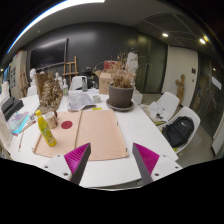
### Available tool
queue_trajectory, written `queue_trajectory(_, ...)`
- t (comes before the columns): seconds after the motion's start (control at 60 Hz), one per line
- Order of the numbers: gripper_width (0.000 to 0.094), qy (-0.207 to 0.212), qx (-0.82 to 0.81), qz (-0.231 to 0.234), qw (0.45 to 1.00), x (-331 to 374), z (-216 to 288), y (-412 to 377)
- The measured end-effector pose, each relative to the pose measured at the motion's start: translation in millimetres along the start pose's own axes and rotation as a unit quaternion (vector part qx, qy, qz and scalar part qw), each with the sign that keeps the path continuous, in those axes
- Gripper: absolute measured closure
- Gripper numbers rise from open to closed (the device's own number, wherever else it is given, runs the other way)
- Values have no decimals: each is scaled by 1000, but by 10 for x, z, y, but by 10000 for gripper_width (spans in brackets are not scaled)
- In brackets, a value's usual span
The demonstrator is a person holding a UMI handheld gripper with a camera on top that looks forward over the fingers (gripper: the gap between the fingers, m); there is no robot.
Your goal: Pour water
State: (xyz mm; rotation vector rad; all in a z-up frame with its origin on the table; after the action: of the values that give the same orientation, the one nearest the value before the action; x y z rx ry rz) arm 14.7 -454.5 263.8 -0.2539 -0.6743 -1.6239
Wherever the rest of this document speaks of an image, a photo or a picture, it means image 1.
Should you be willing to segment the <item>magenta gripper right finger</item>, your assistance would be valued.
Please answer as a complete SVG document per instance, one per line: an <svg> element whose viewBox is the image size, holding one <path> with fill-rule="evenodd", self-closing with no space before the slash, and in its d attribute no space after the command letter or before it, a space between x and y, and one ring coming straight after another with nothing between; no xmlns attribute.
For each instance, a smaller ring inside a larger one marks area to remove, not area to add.
<svg viewBox="0 0 224 224"><path fill-rule="evenodd" d="M132 153L140 171L143 184L152 183L152 172L159 160L159 155L137 143L133 144Z"/></svg>

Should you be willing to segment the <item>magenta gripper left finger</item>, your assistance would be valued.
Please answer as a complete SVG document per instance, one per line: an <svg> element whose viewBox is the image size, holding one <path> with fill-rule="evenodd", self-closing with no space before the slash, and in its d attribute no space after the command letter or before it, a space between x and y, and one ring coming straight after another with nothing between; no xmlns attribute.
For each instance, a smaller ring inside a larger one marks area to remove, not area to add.
<svg viewBox="0 0 224 224"><path fill-rule="evenodd" d="M67 153L64 158L72 173L70 181L78 185L82 179L88 158L91 154L91 144L87 143Z"/></svg>

